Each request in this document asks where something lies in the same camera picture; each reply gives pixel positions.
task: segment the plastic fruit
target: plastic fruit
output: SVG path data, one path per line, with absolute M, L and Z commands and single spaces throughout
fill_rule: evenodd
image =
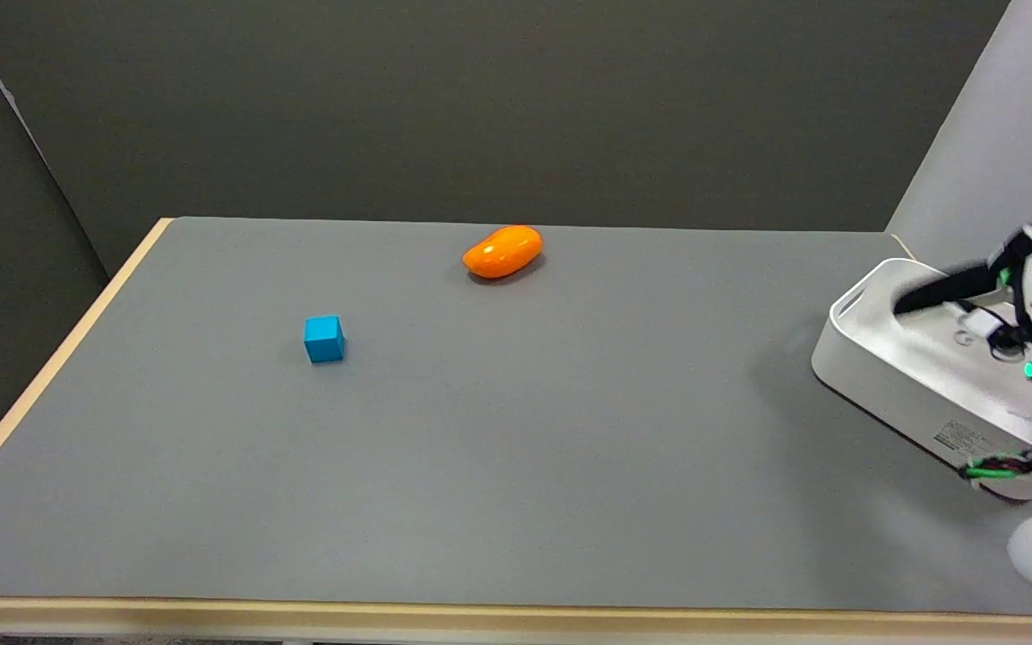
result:
M 544 249 L 544 240 L 536 228 L 505 226 L 488 235 L 479 245 L 467 249 L 464 266 L 480 278 L 504 278 L 516 273 L 536 260 Z

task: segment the wooden table edge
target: wooden table edge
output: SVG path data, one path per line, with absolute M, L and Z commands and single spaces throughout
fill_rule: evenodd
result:
M 0 421 L 0 448 L 89 333 L 172 218 L 127 258 L 73 330 Z M 892 235 L 906 255 L 906 245 Z M 208 627 L 483 630 L 634 634 L 831 634 L 1032 637 L 1032 616 L 795 609 L 537 608 L 537 606 L 194 601 L 171 598 L 0 598 L 0 623 L 91 623 Z
M 58 370 L 61 370 L 66 359 L 70 358 L 70 354 L 73 354 L 74 349 L 78 347 L 78 343 L 82 343 L 82 340 L 86 337 L 86 334 L 89 333 L 94 323 L 102 316 L 102 312 L 110 304 L 114 296 L 119 294 L 122 286 L 126 285 L 126 281 L 130 279 L 130 275 L 138 267 L 139 262 L 142 261 L 146 254 L 151 252 L 152 246 L 159 239 L 161 233 L 165 231 L 166 226 L 171 221 L 173 221 L 171 218 L 163 218 L 163 220 L 157 221 L 157 224 L 151 228 L 151 232 L 147 233 L 143 240 L 140 241 L 138 248 L 134 249 L 134 253 L 126 258 L 126 264 L 122 265 L 122 268 L 114 276 L 109 285 L 106 285 L 105 289 L 102 289 L 102 293 L 98 294 L 98 298 L 95 299 L 94 304 L 86 311 L 82 319 L 78 319 L 77 325 L 74 325 L 73 329 L 70 330 L 70 334 L 63 340 L 57 350 L 54 350 L 54 354 L 46 360 L 44 366 L 37 372 L 31 383 L 26 385 L 22 396 L 18 397 L 18 400 L 10 407 L 10 410 L 5 413 L 3 420 L 0 421 L 0 448 L 3 448 L 3 444 L 10 438 L 10 433 L 17 428 L 22 418 L 26 416 L 26 413 L 30 412 L 37 397 L 41 395 L 42 390 L 45 389 L 45 385 L 51 384 Z

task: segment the table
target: table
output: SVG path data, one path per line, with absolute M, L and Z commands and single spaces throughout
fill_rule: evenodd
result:
M 1032 636 L 1032 504 L 810 372 L 899 241 L 546 226 L 473 281 L 488 231 L 161 221 L 0 424 L 0 630 Z

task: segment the white wall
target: white wall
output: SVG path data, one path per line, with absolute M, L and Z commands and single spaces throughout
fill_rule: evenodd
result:
M 986 257 L 1032 221 L 1032 0 L 1014 0 L 886 231 L 935 266 Z

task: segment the cable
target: cable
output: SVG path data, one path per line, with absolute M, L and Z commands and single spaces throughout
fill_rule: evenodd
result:
M 966 481 L 1011 480 L 1032 473 L 1032 451 L 1019 454 L 993 454 L 991 457 L 971 458 L 958 470 Z

